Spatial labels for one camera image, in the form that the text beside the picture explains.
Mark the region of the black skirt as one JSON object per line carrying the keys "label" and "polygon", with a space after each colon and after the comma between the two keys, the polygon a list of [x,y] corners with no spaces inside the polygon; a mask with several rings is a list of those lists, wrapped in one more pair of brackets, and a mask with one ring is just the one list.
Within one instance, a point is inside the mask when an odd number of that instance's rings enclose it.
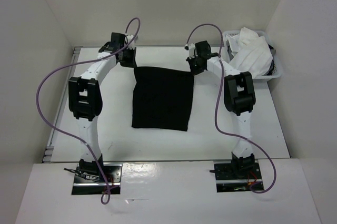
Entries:
{"label": "black skirt", "polygon": [[132,127],[187,131],[192,110],[194,76],[159,67],[134,69]]}

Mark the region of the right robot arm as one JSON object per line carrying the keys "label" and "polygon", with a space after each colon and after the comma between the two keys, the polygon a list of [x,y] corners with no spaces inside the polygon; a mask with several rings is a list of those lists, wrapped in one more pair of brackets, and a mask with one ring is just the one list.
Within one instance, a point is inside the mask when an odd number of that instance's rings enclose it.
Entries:
{"label": "right robot arm", "polygon": [[193,75],[207,70],[220,80],[220,97],[231,114],[234,130],[227,135],[237,138],[231,152],[230,172],[241,179],[255,163],[252,144],[248,141],[251,138],[251,114],[256,103],[252,75],[249,72],[240,72],[218,53],[211,52],[207,41],[186,44],[184,48],[189,52],[186,61]]}

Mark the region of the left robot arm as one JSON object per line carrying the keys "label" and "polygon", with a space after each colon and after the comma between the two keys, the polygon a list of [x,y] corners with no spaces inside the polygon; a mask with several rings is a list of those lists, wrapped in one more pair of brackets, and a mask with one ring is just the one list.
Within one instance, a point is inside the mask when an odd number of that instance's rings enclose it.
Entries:
{"label": "left robot arm", "polygon": [[136,35],[111,33],[111,40],[98,50],[97,61],[80,76],[68,81],[68,105],[76,118],[81,142],[78,173],[91,181],[103,179],[103,155],[98,143],[98,116],[103,109],[100,84],[117,64],[136,67]]}

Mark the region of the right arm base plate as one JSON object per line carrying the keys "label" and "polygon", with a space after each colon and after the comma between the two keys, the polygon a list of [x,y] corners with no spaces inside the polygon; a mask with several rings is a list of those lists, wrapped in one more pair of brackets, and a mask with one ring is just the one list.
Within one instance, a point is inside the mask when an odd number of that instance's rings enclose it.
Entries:
{"label": "right arm base plate", "polygon": [[217,192],[251,191],[251,187],[256,191],[264,190],[258,162],[255,162],[251,168],[236,173],[229,160],[215,161],[210,173],[215,176]]}

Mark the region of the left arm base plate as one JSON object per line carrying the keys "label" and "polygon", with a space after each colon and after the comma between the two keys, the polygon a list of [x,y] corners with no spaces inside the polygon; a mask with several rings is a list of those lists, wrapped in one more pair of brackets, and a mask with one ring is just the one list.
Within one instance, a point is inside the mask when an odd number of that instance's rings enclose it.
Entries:
{"label": "left arm base plate", "polygon": [[[75,169],[64,168],[74,175],[72,195],[102,195],[107,186],[104,178],[98,173],[80,171],[79,165]],[[121,191],[122,164],[103,163],[103,171],[106,175],[111,194],[119,195]]]}

